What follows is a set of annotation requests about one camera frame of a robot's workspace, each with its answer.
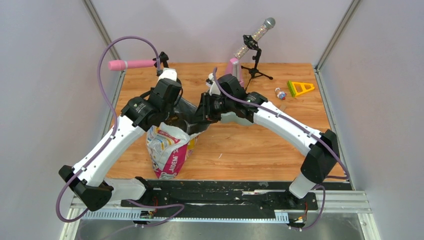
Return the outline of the pet food bag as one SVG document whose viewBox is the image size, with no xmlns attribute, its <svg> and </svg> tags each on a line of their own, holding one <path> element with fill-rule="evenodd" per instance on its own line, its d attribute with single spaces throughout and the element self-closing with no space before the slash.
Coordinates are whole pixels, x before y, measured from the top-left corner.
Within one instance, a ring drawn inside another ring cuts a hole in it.
<svg viewBox="0 0 424 240">
<path fill-rule="evenodd" d="M 173 117 L 147 131 L 146 149 L 158 179 L 175 178 L 193 153 L 199 135 L 209 128 L 208 124 L 188 122 L 196 110 L 197 106 L 183 98 L 174 108 Z"/>
</svg>

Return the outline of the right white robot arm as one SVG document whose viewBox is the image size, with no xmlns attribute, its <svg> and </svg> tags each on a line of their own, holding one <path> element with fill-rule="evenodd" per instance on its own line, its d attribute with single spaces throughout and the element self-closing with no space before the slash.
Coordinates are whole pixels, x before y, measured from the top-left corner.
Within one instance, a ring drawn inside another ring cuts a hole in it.
<svg viewBox="0 0 424 240">
<path fill-rule="evenodd" d="M 306 194 L 321 184 L 340 162 L 336 134 L 329 129 L 321 132 L 299 122 L 257 92 L 247 93 L 231 74 L 216 78 L 210 73 L 207 84 L 209 89 L 201 94 L 192 122 L 258 125 L 292 144 L 305 159 L 300 174 L 288 188 L 285 201 L 292 209 L 301 207 Z"/>
</svg>

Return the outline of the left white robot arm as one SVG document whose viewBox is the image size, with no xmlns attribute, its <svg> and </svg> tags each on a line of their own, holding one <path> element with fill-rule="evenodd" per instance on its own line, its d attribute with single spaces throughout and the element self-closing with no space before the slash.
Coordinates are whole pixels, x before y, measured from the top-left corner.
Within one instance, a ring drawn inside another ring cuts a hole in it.
<svg viewBox="0 0 424 240">
<path fill-rule="evenodd" d="M 137 139 L 173 115 L 181 91 L 179 82 L 160 79 L 149 93 L 128 101 L 116 124 L 86 157 L 59 170 L 58 174 L 89 211 L 98 211 L 111 201 L 135 200 L 142 207 L 152 203 L 153 193 L 140 177 L 111 179 L 106 175 Z"/>
</svg>

